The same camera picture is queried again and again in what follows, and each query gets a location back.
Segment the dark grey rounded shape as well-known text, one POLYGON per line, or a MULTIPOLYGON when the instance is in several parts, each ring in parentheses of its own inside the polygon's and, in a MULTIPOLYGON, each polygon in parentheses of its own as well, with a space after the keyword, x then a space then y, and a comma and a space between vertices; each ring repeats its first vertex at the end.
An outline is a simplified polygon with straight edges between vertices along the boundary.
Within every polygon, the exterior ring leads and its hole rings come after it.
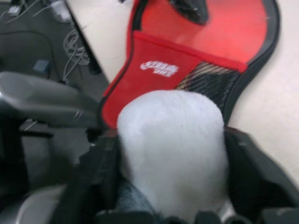
POLYGON ((0 115, 31 118, 56 127, 98 129, 98 106, 92 97, 62 83, 0 72, 0 115))
POLYGON ((28 194, 17 209, 15 224, 50 224, 66 185, 53 185, 28 194))

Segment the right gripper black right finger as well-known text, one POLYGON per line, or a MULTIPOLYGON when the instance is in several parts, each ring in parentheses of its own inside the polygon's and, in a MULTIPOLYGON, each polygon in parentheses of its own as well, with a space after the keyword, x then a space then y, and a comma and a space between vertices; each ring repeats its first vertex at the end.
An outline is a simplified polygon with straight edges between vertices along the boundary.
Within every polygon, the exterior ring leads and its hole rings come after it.
POLYGON ((252 138, 226 127, 228 192, 237 214, 258 217, 263 210, 298 208, 299 190, 282 168, 252 138))

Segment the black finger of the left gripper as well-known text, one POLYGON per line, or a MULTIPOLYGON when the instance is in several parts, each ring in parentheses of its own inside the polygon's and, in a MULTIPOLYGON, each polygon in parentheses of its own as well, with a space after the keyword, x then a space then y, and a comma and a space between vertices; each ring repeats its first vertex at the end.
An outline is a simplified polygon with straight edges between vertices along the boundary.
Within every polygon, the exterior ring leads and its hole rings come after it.
POLYGON ((169 0, 170 5, 189 21, 204 25, 208 22, 206 0, 169 0))

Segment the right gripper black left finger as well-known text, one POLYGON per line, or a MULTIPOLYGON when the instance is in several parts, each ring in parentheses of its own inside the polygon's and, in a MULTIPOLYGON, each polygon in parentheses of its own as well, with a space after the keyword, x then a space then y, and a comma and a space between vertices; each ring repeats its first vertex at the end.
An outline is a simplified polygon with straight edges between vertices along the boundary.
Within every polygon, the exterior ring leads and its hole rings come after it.
POLYGON ((119 187, 120 145, 116 134, 100 136, 80 159, 85 181, 83 198, 76 211, 78 218, 94 218, 101 211, 114 210, 119 187))

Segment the red ping pong paddle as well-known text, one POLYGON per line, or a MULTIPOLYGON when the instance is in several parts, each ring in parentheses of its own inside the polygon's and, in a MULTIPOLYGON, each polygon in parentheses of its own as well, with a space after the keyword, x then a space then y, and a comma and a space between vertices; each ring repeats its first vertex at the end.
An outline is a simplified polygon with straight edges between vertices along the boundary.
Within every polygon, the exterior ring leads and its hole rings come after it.
POLYGON ((121 182, 116 208, 193 222, 200 213, 223 223, 228 199, 224 121, 196 92, 157 90, 133 100, 117 119, 121 182))

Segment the blue-grey floor box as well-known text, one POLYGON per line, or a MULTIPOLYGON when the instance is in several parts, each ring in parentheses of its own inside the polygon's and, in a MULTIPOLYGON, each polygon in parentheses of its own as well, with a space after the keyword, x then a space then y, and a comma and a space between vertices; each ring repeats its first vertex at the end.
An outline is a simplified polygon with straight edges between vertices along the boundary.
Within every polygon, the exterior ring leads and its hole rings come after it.
POLYGON ((33 71, 46 74, 50 71, 50 62, 48 60, 37 60, 33 67, 33 71))

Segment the white floor device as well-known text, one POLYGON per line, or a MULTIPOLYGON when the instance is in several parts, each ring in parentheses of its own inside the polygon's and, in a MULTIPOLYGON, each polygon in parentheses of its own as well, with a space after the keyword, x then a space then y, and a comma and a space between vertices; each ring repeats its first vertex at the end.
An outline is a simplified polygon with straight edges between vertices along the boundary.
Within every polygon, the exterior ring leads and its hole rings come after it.
POLYGON ((53 17, 60 23, 71 22, 71 15, 64 0, 54 0, 51 5, 53 17))

